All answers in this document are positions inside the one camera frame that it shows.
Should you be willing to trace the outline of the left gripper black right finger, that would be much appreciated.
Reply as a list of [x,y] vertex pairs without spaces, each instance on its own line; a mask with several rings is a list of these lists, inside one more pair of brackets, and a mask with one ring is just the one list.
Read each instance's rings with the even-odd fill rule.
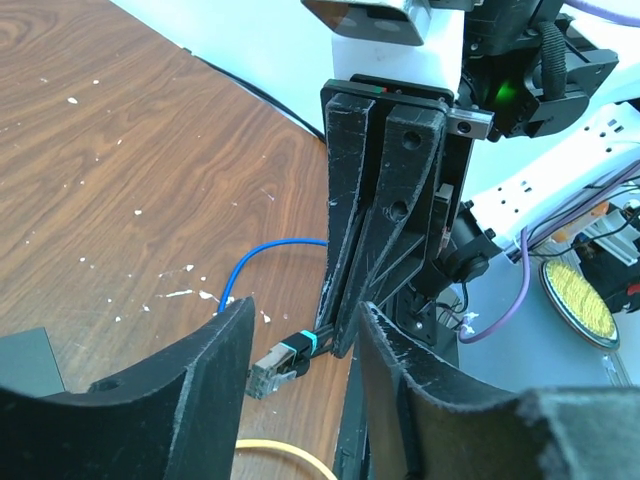
[[375,478],[638,478],[638,388],[510,393],[417,344],[374,304],[358,310]]

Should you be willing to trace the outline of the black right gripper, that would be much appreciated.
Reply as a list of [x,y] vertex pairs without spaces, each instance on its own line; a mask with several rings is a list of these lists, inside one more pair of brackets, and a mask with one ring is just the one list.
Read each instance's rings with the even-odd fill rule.
[[355,75],[321,90],[328,160],[327,270],[316,323],[342,358],[362,301],[436,299],[470,261],[454,240],[473,140],[451,92]]

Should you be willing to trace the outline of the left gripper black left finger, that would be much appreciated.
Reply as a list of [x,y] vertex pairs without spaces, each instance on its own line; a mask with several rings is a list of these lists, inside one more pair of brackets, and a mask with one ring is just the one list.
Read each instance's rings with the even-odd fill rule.
[[253,299],[239,299],[85,393],[3,389],[2,478],[229,478],[254,315]]

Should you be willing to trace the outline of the black network switch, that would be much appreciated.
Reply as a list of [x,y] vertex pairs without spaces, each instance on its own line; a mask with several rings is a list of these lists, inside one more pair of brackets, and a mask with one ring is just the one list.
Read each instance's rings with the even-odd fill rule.
[[3,336],[0,348],[2,387],[32,397],[65,390],[44,327]]

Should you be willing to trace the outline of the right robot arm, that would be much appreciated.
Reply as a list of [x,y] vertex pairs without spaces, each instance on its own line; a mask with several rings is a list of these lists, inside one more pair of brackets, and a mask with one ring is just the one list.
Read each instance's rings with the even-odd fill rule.
[[317,351],[343,357],[363,301],[403,329],[499,253],[461,199],[478,140],[572,126],[617,54],[572,34],[558,1],[309,1],[335,35],[321,91],[328,155],[327,271]]

